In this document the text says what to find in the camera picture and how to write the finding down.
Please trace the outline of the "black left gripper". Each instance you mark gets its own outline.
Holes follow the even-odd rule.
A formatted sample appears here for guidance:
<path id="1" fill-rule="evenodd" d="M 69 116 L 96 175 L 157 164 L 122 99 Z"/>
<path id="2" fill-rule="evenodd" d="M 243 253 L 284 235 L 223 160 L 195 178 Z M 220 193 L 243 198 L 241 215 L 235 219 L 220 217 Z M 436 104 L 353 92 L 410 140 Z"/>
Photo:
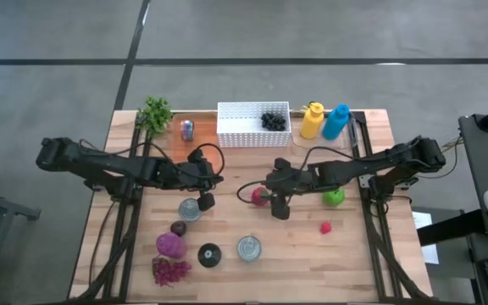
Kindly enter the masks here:
<path id="1" fill-rule="evenodd" d="M 158 182 L 162 190 L 198 191 L 200 211 L 208 211 L 215 205 L 213 190 L 224 181 L 222 175 L 215 174 L 213 165 L 205 158 L 201 148 L 194 149 L 183 163 L 171 160 L 162 164 L 158 172 Z"/>

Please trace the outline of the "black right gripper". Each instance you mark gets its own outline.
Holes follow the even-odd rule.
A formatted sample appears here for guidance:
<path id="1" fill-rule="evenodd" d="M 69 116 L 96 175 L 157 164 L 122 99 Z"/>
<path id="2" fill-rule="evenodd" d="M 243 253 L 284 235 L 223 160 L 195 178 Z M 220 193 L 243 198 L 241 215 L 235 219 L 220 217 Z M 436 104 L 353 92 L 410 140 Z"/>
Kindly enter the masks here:
<path id="1" fill-rule="evenodd" d="M 264 182 L 271 190 L 268 201 L 271 202 L 271 214 L 276 219 L 289 219 L 291 209 L 289 201 L 293 195 L 313 192 L 318 188 L 319 174 L 317 164 L 309 164 L 306 169 L 292 168 L 284 158 L 274 160 L 271 180 Z"/>

